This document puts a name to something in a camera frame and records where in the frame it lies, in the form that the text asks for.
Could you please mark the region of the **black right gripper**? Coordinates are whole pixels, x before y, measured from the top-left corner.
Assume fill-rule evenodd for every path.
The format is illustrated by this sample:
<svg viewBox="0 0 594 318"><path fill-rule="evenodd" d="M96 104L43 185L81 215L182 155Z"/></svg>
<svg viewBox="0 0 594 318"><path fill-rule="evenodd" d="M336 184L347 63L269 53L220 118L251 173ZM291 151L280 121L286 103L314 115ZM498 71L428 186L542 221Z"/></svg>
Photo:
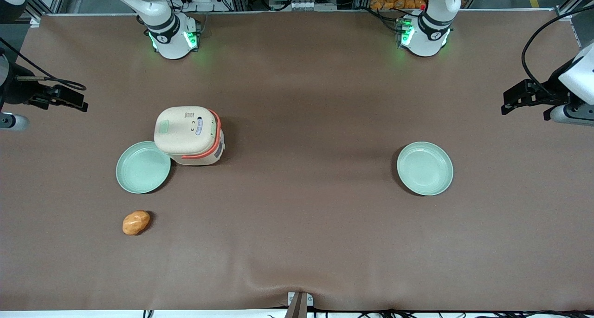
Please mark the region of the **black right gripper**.
<svg viewBox="0 0 594 318"><path fill-rule="evenodd" d="M27 104L48 110L51 106L63 106L87 112L84 96L69 87L47 87L38 81L19 81L17 77L32 77L33 74L17 64L2 64L2 104Z"/></svg>

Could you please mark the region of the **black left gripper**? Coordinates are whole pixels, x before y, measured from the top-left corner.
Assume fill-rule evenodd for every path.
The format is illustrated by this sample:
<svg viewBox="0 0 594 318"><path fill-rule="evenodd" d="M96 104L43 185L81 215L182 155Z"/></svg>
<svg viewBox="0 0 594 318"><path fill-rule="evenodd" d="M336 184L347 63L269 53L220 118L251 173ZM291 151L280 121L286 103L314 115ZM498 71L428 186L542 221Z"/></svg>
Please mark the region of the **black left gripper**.
<svg viewBox="0 0 594 318"><path fill-rule="evenodd" d="M511 111L524 106L569 104L571 91L559 79L564 72L565 70L555 70L545 82L537 81L533 73L528 73L529 79L520 81L503 93L504 104L501 106L501 115L508 115Z"/></svg>

